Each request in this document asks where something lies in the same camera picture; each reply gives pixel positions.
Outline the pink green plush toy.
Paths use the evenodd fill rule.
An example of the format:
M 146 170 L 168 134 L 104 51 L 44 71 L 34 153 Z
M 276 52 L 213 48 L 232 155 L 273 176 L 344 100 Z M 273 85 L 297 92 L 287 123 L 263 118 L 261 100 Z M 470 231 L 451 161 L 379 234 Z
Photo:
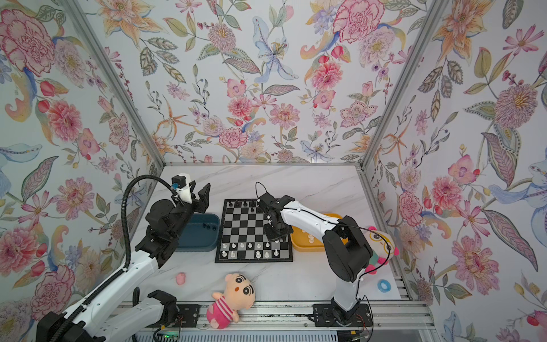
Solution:
M 366 228 L 363 234 L 373 250 L 373 256 L 365 268 L 366 274 L 375 274 L 377 269 L 400 254 L 391 235 L 378 231 L 375 227 Z

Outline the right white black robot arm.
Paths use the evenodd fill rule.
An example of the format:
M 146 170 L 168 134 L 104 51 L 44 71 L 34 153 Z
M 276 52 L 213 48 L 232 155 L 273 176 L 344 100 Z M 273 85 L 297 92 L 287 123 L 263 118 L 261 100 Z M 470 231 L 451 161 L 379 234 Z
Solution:
M 295 227 L 322 241 L 330 269 L 338 278 L 332 299 L 334 309 L 345 316 L 354 314 L 358 307 L 358 278 L 373 256 L 356 221 L 349 216 L 335 221 L 288 195 L 276 199 L 265 192 L 257 204 L 266 217 L 264 233 L 269 241 L 289 236 Z

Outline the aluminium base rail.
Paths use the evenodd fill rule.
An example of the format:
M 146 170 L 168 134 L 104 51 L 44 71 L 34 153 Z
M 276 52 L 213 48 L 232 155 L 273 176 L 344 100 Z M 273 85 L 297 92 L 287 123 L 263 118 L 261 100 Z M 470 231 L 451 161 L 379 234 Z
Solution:
M 312 321 L 316 302 L 256 302 L 239 314 L 240 322 L 231 323 L 226 331 L 314 331 L 320 330 Z M 358 314 L 369 330 L 434 330 L 434 319 L 422 302 L 363 302 Z

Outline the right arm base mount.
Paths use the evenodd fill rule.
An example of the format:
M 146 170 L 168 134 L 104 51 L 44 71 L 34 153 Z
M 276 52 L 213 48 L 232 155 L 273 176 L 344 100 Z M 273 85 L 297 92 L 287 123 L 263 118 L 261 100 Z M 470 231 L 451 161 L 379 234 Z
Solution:
M 345 312 L 335 303 L 314 304 L 309 319 L 315 327 L 342 328 L 356 327 L 369 328 L 373 326 L 373 315 L 367 304 L 357 303 L 349 312 Z

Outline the teal plastic tray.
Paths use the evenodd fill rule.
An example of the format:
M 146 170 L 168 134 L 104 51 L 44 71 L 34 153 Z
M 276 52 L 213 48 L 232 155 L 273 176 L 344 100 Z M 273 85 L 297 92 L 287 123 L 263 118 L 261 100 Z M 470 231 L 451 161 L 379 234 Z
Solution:
M 179 238 L 177 252 L 211 252 L 220 236 L 220 219 L 214 214 L 194 214 Z

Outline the black and white chessboard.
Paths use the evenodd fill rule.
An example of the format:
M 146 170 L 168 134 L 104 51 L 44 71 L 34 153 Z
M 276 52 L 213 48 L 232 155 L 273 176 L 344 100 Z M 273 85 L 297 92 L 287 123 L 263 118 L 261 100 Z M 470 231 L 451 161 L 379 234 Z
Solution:
M 225 199 L 215 263 L 293 262 L 290 238 L 269 241 L 264 232 L 265 224 L 266 217 L 255 199 Z

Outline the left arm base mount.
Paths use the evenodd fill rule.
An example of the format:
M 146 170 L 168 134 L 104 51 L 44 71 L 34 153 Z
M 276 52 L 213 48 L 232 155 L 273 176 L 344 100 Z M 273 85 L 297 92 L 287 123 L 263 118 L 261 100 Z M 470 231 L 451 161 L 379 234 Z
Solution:
M 147 328 L 196 328 L 200 308 L 198 304 L 178 304 L 177 309 L 163 309 L 159 319 L 155 319 Z

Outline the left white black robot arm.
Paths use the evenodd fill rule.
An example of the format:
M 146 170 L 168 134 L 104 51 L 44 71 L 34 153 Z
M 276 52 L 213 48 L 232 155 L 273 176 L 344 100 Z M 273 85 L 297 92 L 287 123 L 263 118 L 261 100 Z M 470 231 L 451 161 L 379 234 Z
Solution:
M 128 233 L 127 202 L 133 186 L 141 180 L 154 179 L 171 193 L 170 199 L 154 203 L 145 219 L 145 237 L 112 275 L 62 313 L 50 312 L 37 325 L 37 341 L 124 341 L 150 325 L 167 326 L 179 319 L 175 296 L 155 290 L 139 304 L 113 315 L 115 309 L 146 279 L 160 270 L 179 246 L 182 233 L 192 216 L 209 207 L 211 185 L 195 192 L 196 183 L 189 176 L 174 176 L 171 182 L 143 175 L 127 186 L 121 204 L 123 233 Z

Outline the small pink eraser toy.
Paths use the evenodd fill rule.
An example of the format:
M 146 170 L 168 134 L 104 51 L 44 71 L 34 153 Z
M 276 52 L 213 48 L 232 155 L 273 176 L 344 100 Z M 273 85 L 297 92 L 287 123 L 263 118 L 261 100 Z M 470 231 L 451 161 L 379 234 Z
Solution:
M 176 275 L 175 281 L 178 286 L 182 286 L 186 282 L 186 274 L 184 272 L 180 272 Z

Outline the pink striped plush doll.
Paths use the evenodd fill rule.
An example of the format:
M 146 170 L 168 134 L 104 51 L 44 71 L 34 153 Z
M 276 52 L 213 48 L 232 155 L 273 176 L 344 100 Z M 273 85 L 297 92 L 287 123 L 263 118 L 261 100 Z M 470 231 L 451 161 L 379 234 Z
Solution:
M 243 274 L 228 274 L 224 280 L 224 292 L 213 293 L 215 301 L 207 309 L 207 320 L 213 329 L 226 329 L 231 323 L 239 323 L 239 312 L 250 309 L 256 300 L 255 288 Z

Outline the yellow plastic tray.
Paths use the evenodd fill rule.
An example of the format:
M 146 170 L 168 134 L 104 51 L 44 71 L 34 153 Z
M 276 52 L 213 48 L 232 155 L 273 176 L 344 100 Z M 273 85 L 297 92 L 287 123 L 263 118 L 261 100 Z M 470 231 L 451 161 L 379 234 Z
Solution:
M 303 219 L 297 219 L 303 227 L 293 225 L 291 241 L 293 248 L 298 252 L 324 252 L 323 237 L 325 233 L 332 230 L 342 219 L 337 214 L 316 214 L 306 213 Z

